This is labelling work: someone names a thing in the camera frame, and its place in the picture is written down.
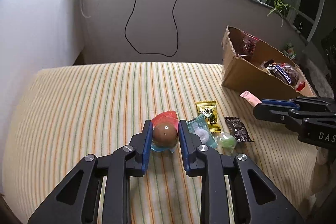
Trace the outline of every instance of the striped tablecloth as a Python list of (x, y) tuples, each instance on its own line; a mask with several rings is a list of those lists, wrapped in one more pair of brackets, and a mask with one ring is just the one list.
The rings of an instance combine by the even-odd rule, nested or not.
[[(26, 223), (84, 155), (111, 154), (163, 111), (190, 120), (197, 116), (196, 101), (217, 100), (221, 127), (227, 131), (225, 116), (240, 117), (255, 141), (237, 152), (251, 157), (298, 208), (309, 194), (315, 147), (299, 142), (283, 125), (256, 120), (244, 99), (221, 86), (221, 70), (221, 65), (194, 63), (41, 70), (12, 118), (3, 161), (7, 204)], [(179, 148), (173, 154), (152, 152), (147, 174), (131, 179), (133, 223), (196, 224), (200, 202), (201, 180), (185, 175)]]

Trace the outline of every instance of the chocolate egg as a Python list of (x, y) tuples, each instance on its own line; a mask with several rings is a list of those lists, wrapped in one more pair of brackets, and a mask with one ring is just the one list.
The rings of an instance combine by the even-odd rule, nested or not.
[(153, 142), (158, 147), (173, 148), (177, 140), (177, 130), (171, 123), (158, 124), (153, 130)]

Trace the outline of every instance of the black candy wrapper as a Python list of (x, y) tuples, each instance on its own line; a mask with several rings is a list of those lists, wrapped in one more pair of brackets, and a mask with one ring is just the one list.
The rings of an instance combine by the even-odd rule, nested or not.
[(231, 135), (236, 138), (237, 142), (253, 142), (246, 127), (239, 118), (225, 117), (225, 123), (228, 126)]

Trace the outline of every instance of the triangular cutout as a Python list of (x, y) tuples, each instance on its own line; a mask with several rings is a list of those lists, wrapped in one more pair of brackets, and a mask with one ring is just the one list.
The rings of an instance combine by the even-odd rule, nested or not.
[(272, 190), (262, 181), (262, 179), (252, 170), (247, 171), (252, 184), (255, 199), (259, 205), (275, 201), (276, 196)]
[(81, 185), (83, 170), (80, 170), (72, 179), (63, 187), (61, 192), (56, 196), (56, 200), (62, 203), (73, 205), (76, 201), (79, 186)]

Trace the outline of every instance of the cardboard box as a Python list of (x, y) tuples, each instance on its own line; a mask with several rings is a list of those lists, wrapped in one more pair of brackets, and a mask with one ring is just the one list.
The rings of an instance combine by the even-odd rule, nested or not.
[[(244, 33), (234, 27), (228, 26), (223, 38), (223, 71), (222, 85), (244, 92), (248, 90), (261, 99), (288, 100), (304, 95), (315, 97), (315, 93), (300, 68), (287, 56), (279, 52), (264, 41), (256, 44), (253, 57), (250, 62), (236, 53), (235, 49), (242, 48)], [(288, 63), (302, 76), (305, 88), (300, 92), (284, 83), (277, 77), (269, 75), (260, 68), (264, 61), (273, 59), (276, 63)]]

